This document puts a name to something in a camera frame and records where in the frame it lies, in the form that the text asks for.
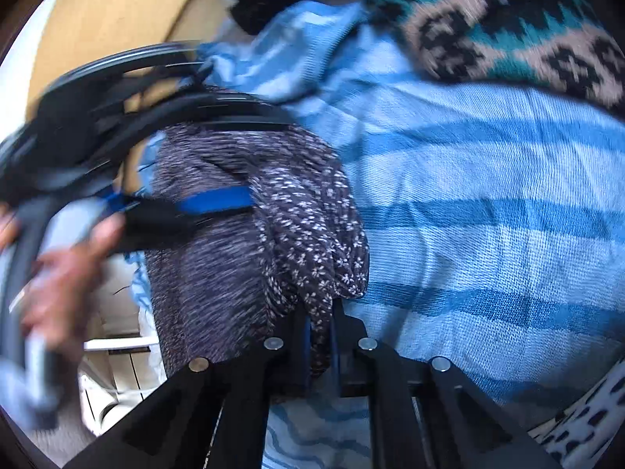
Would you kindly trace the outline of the person's left hand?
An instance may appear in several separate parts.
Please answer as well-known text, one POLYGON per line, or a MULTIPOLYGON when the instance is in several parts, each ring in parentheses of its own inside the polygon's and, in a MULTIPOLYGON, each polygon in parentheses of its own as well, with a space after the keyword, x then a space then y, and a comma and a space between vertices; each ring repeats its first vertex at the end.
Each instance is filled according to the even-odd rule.
POLYGON ((39 257, 36 267, 42 275, 28 285, 21 310, 24 336, 38 336, 46 349, 71 363, 82 359, 92 294, 103 282, 106 261, 124 226, 124 217, 113 214, 97 224, 83 242, 39 257))

